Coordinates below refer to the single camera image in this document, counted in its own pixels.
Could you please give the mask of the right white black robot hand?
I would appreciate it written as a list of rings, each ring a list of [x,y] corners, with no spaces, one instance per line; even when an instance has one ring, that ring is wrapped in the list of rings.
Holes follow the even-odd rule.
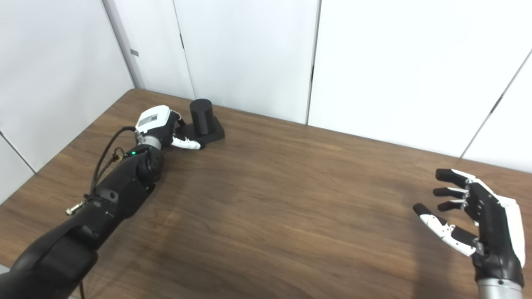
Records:
[[[437,169],[435,178],[454,184],[433,190],[436,197],[451,198],[438,204],[438,210],[462,210],[473,220],[478,234],[450,224],[422,203],[413,206],[416,215],[440,240],[471,258],[480,299],[522,299],[526,240],[517,201],[494,193],[481,179],[456,169]]]

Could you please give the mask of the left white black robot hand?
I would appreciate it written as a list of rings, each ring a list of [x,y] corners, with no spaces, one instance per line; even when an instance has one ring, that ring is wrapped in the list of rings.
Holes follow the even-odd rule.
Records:
[[[158,150],[167,147],[185,150],[202,150],[206,145],[190,140],[177,133],[177,129],[186,125],[180,113],[166,105],[159,105],[145,110],[135,125],[135,141],[137,145],[147,145]]]

